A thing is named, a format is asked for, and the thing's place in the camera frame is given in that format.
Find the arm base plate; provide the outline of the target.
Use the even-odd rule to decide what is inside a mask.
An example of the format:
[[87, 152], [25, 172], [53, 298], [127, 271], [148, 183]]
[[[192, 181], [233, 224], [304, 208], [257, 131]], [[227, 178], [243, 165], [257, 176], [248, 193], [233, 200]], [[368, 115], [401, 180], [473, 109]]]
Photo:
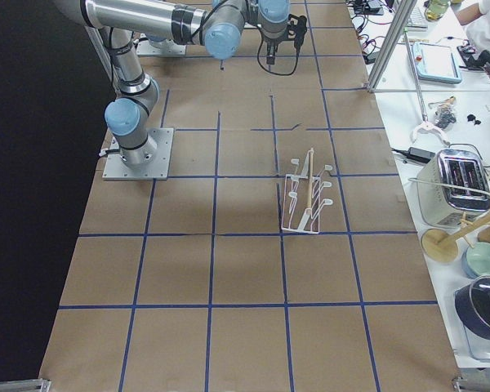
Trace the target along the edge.
[[166, 180], [170, 167], [174, 129], [148, 128], [146, 143], [139, 149], [122, 149], [113, 136], [106, 155], [104, 180]]
[[186, 54], [186, 45], [180, 45], [171, 39], [156, 39], [141, 34], [133, 41], [139, 57], [180, 57]]

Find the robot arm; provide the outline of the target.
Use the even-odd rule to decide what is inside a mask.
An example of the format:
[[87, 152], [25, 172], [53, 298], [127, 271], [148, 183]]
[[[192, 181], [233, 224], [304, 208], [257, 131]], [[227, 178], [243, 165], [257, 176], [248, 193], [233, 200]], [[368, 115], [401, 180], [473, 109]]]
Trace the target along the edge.
[[200, 45], [210, 56], [226, 60], [237, 51], [245, 25], [260, 30], [269, 57], [287, 40], [289, 30], [288, 1], [215, 1], [210, 11], [164, 1], [57, 1], [55, 5], [73, 22], [100, 32], [121, 93], [105, 109], [105, 121], [126, 167], [149, 163], [158, 148], [145, 121], [158, 101], [159, 88], [140, 64], [134, 33], [150, 41]]

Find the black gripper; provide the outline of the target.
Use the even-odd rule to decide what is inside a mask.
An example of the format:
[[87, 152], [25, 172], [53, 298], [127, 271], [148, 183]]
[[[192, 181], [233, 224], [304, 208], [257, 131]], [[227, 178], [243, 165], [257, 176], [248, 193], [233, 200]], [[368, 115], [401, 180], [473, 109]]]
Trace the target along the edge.
[[284, 38], [284, 32], [269, 32], [267, 30], [261, 31], [262, 37], [267, 45], [266, 49], [266, 64], [274, 65], [275, 64], [275, 55], [278, 51], [278, 45]]

